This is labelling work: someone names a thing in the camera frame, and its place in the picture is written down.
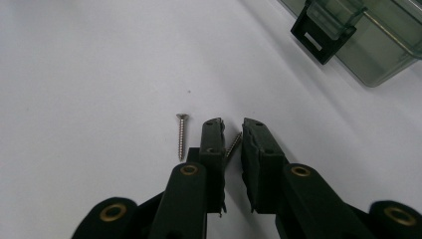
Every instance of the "plastic container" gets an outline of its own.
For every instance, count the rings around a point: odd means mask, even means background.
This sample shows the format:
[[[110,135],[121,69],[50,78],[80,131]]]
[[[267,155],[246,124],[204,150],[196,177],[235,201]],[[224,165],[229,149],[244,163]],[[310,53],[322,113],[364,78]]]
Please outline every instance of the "plastic container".
[[[337,42],[332,52],[369,87],[422,59],[422,0],[281,1],[299,16],[294,29],[309,21],[300,41],[317,58]],[[329,57],[318,60],[324,64]]]

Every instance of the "black latch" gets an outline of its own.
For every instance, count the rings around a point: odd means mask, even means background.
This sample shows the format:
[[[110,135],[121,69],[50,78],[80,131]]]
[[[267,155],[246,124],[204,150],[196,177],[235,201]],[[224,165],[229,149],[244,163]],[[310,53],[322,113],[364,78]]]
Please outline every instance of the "black latch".
[[[307,0],[291,32],[325,64],[354,34],[364,10],[360,0]]]

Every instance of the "white surface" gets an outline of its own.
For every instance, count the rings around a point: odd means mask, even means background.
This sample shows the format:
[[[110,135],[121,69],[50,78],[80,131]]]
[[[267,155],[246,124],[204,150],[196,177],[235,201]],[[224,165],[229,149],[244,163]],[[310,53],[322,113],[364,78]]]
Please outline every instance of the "white surface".
[[[141,203],[165,188],[187,146],[221,117],[264,122],[290,161],[314,167],[348,203],[422,211],[422,68],[360,84],[320,66],[276,0],[0,1],[0,238],[70,238],[100,201]],[[278,238],[249,213],[239,152],[223,218],[208,238]]]

